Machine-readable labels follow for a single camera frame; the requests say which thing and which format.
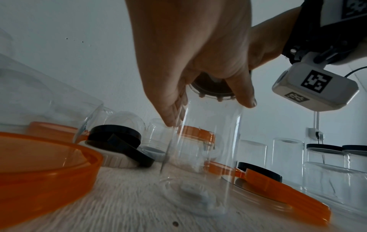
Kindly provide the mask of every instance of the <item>black cable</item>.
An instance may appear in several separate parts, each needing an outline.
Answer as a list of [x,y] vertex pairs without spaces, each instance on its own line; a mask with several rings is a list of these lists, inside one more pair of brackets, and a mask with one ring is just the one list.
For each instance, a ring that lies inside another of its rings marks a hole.
[[355,72],[358,72],[359,70],[365,69],[367,68],[367,66],[361,67],[361,68],[357,68],[356,70],[351,71],[350,73],[348,73],[347,75],[345,75],[344,77],[349,77],[350,75],[352,75]]

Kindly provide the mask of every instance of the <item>wall socket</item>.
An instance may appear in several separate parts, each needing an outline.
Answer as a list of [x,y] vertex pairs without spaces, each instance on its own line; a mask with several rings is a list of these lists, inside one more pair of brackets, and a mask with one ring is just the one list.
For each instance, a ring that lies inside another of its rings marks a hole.
[[309,131],[309,137],[312,139],[312,140],[319,140],[319,141],[323,141],[325,140],[325,135],[324,133],[322,133],[319,129],[316,129],[316,128],[309,128],[308,129]]

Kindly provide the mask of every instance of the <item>table surface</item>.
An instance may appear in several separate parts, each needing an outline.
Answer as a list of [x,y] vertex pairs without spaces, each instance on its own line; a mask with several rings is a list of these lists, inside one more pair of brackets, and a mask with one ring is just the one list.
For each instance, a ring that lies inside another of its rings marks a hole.
[[226,215],[192,215],[161,195],[157,186],[160,166],[102,167],[93,190],[82,199],[3,231],[344,231],[333,225],[311,226],[285,213],[270,212],[238,193],[233,194]]

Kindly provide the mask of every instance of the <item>orange lid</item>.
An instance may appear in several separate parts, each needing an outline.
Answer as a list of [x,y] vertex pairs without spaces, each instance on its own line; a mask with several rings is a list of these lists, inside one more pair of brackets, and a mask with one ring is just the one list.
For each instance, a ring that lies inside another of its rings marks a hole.
[[182,136],[185,136],[188,138],[199,138],[209,143],[215,142],[215,135],[213,132],[203,130],[200,128],[191,127],[191,126],[183,126],[183,129],[182,129],[182,126],[179,126],[179,129],[177,130],[177,134],[180,134],[180,133],[182,134]]
[[325,225],[330,221],[331,211],[327,205],[288,185],[250,169],[246,170],[245,179],[253,187],[252,192],[292,206],[296,213],[307,217],[315,224]]
[[102,159],[80,145],[0,132],[0,228],[54,211],[88,193]]
[[[68,127],[47,122],[31,122],[27,128],[26,134],[40,138],[72,143],[74,135],[77,131],[78,129],[75,127]],[[87,140],[87,138],[88,134],[85,133],[78,138],[76,143]]]

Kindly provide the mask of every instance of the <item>black lid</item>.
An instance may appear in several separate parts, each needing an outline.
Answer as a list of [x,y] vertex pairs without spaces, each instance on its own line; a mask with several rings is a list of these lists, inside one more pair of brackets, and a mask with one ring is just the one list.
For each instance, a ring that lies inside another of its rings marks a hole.
[[344,145],[343,151],[349,151],[354,155],[367,156],[367,146],[363,145]]
[[115,134],[112,134],[107,142],[87,140],[85,143],[99,149],[124,154],[127,157],[137,161],[140,166],[143,167],[150,167],[154,163],[153,158],[130,146]]
[[88,140],[107,142],[113,134],[134,148],[138,148],[140,145],[141,134],[139,132],[129,127],[118,125],[101,125],[94,127],[89,133]]
[[263,174],[264,176],[267,176],[273,180],[276,180],[280,183],[282,183],[282,176],[275,173],[275,172],[272,172],[268,169],[265,169],[265,168],[262,168],[262,167],[259,167],[259,166],[256,166],[256,165],[253,165],[253,164],[248,164],[248,163],[244,163],[244,162],[239,162],[238,163],[238,169],[242,170],[242,171],[246,171],[246,169],[250,169],[250,170],[253,170],[255,172],[258,172],[260,174]]
[[309,143],[307,144],[306,148],[309,151],[334,154],[334,155],[343,155],[343,148],[334,145]]

